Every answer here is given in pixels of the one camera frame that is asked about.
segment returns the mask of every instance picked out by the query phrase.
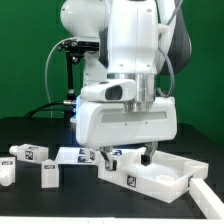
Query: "black table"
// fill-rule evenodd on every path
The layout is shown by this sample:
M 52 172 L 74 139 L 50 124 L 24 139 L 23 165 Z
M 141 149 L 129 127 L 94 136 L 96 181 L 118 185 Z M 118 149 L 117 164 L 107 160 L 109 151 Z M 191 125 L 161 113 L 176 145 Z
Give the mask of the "black table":
M 11 145 L 77 146 L 75 132 L 62 119 L 0 119 L 0 157 Z M 224 201 L 224 150 L 186 124 L 158 150 L 208 162 L 207 184 Z M 95 166 L 60 166 L 60 187 L 41 189 L 41 166 L 17 161 L 16 183 L 0 187 L 0 216 L 205 218 L 189 193 L 167 204 L 97 178 Z

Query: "green backdrop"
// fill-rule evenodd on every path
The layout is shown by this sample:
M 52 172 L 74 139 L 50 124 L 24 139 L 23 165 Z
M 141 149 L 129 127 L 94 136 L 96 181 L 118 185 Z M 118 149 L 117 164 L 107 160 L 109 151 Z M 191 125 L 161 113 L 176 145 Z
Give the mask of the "green backdrop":
M 60 22 L 63 2 L 0 0 L 0 118 L 23 116 L 47 103 L 44 69 L 48 53 L 70 36 Z M 223 0 L 184 1 L 193 52 L 188 67 L 176 77 L 175 96 L 178 121 L 193 125 L 224 148 L 223 8 Z M 82 83 L 80 67 L 74 71 L 77 94 Z M 166 79 L 161 81 L 164 88 Z M 65 54 L 56 52 L 49 67 L 53 101 L 65 99 L 66 85 Z

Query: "white rectangular block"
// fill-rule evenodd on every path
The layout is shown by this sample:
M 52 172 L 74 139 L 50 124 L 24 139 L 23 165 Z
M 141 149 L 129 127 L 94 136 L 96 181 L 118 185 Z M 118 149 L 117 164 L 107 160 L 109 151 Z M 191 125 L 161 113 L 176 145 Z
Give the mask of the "white rectangular block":
M 59 169 L 55 161 L 46 160 L 42 162 L 41 183 L 42 188 L 59 187 Z
M 224 204 L 202 179 L 191 179 L 190 195 L 207 219 L 224 220 Z

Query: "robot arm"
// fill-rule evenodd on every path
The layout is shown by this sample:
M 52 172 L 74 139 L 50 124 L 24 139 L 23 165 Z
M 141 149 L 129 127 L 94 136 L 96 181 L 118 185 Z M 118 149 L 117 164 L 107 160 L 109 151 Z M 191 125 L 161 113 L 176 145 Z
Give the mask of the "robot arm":
M 87 80 L 81 91 L 84 103 L 76 133 L 81 145 L 104 148 L 176 135 L 174 98 L 155 94 L 155 78 L 165 64 L 158 49 L 169 54 L 177 19 L 167 21 L 176 4 L 175 0 L 157 3 L 161 24 L 154 0 L 67 0 L 62 7 L 62 22 L 74 36 L 99 38 L 108 27 L 108 54 L 104 54 L 108 68 L 98 62 L 97 53 L 87 55 L 84 79 L 91 71 L 97 77 Z

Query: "white robot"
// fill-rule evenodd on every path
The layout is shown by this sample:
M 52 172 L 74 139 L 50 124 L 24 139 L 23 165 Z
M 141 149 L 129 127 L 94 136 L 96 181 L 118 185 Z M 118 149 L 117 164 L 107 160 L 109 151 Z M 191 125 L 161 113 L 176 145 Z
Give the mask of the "white robot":
M 223 203 L 203 182 L 208 164 L 156 150 L 176 135 L 174 75 L 191 55 L 182 2 L 65 1 L 61 20 L 73 38 L 62 47 L 73 62 L 85 59 L 71 122 L 99 178 L 168 203 L 189 191 L 207 218 L 224 219 Z M 170 75 L 166 93 L 156 83 L 161 74 Z M 113 146 L 136 143 L 145 147 L 112 157 Z
M 81 106 L 77 121 L 71 121 L 77 122 L 77 141 L 99 148 L 106 169 L 114 169 L 109 158 L 113 146 L 146 143 L 142 164 L 148 165 L 157 142 L 176 135 L 174 73 L 185 67 L 191 54 L 181 3 L 67 0 L 62 6 L 61 21 L 77 37 L 74 45 L 99 43 L 99 51 L 85 53 Z M 162 70 L 171 77 L 167 94 L 156 87 Z

